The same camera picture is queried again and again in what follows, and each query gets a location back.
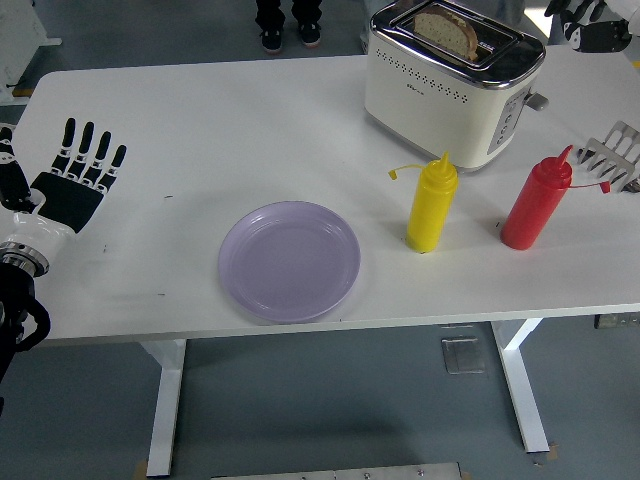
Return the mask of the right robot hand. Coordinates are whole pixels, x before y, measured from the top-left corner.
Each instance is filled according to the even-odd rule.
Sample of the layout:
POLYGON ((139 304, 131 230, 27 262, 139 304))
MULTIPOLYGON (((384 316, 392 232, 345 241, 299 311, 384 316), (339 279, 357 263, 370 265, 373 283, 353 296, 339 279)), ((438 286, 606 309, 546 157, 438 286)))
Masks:
POLYGON ((617 53, 639 36, 639 0, 552 0, 545 17, 558 16, 569 46, 581 53, 617 53))

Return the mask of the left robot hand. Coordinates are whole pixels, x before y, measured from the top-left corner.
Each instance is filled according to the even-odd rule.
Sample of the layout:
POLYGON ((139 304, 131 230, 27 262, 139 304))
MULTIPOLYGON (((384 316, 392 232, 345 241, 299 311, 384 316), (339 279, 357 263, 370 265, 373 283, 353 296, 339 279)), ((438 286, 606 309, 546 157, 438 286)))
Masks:
POLYGON ((115 183, 126 147, 110 146, 111 133, 94 134, 85 124, 67 120, 59 152, 51 166, 28 182, 14 154, 13 130, 1 127, 1 205, 14 213, 9 242, 24 244, 46 259, 88 224, 115 183))

